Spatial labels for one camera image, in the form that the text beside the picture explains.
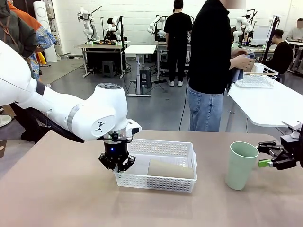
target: dish rack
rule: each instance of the dish rack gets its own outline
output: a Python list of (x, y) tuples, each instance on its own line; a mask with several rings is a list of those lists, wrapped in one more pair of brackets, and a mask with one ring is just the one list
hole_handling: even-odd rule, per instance
[(278, 72), (261, 65), (261, 72), (244, 72), (243, 79), (238, 80), (236, 85), (243, 88), (273, 88)]
[[(193, 191), (197, 181), (197, 161), (192, 143), (133, 139), (132, 143), (128, 144), (128, 152), (136, 157), (136, 161), (123, 173), (118, 173), (117, 167), (114, 169), (118, 186), (173, 192)], [(149, 176), (147, 173), (151, 159), (192, 168), (195, 177), (183, 179)]]

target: orange jacket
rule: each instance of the orange jacket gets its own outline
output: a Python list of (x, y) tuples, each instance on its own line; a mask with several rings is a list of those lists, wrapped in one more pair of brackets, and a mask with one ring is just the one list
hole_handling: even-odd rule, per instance
[(25, 23), (27, 23), (29, 26), (31, 26), (35, 31), (37, 31), (38, 28), (42, 26), (35, 18), (33, 18), (28, 13), (23, 12), (23, 11), (19, 10), (18, 8), (14, 7), (13, 4), (10, 3), (9, 1), (8, 1), (8, 5), (9, 5), (10, 11), (15, 12), (19, 18), (24, 20)]

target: blue jeans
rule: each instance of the blue jeans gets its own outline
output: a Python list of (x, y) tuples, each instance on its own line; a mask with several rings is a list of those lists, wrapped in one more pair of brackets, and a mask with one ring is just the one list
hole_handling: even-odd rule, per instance
[(189, 87), (187, 96), (190, 109), (189, 131), (219, 132), (223, 94), (204, 94)]

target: white wall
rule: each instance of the white wall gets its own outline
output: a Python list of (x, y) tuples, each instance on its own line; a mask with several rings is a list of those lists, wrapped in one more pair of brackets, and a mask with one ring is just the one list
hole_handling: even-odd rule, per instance
[[(295, 26), (297, 18), (303, 17), (303, 15), (299, 16), (300, 12), (303, 12), (302, 0), (246, 1), (247, 9), (256, 9), (258, 11), (256, 15), (257, 25), (268, 25), (269, 18), (273, 14), (279, 14), (282, 16), (280, 28), (287, 32)], [(63, 51), (81, 54), (81, 51), (75, 49), (74, 46), (86, 42), (86, 36), (83, 33), (83, 23), (77, 20), (77, 13), (81, 6), (92, 12), (102, 5), (102, 8), (93, 15), (99, 36), (102, 36), (99, 17), (104, 17), (104, 26), (106, 28), (108, 18), (123, 15), (125, 36), (128, 37), (132, 44), (152, 44), (154, 37), (147, 32), (147, 28), (156, 15), (171, 15), (173, 2), (174, 0), (53, 0)], [(196, 17), (204, 2), (205, 0), (184, 0), (183, 11)], [(235, 25), (236, 17), (243, 15), (245, 15), (245, 10), (231, 10), (229, 15), (231, 26)]]

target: green tape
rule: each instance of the green tape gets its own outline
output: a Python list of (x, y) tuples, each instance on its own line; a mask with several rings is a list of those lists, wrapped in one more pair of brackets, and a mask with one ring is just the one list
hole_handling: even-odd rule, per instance
[(264, 168), (264, 167), (268, 167), (268, 162), (271, 162), (270, 159), (265, 159), (265, 160), (260, 160), (258, 162), (259, 168)]

